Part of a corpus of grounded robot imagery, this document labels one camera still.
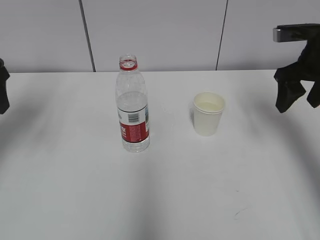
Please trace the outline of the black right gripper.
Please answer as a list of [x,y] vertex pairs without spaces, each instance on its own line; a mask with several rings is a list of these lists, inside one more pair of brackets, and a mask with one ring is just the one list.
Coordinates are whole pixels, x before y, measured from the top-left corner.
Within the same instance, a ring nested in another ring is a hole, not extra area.
[[306,45],[294,63],[278,68],[274,75],[277,81],[275,106],[280,113],[285,113],[306,93],[300,80],[313,82],[307,101],[313,108],[320,105],[320,25],[318,23],[297,25],[302,27]]

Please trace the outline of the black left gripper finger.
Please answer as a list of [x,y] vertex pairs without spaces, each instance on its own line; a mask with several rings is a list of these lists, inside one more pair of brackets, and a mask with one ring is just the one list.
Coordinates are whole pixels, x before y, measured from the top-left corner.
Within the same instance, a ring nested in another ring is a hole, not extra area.
[[10,102],[7,94],[7,80],[10,74],[5,67],[5,63],[0,59],[0,114],[3,115],[10,107]]

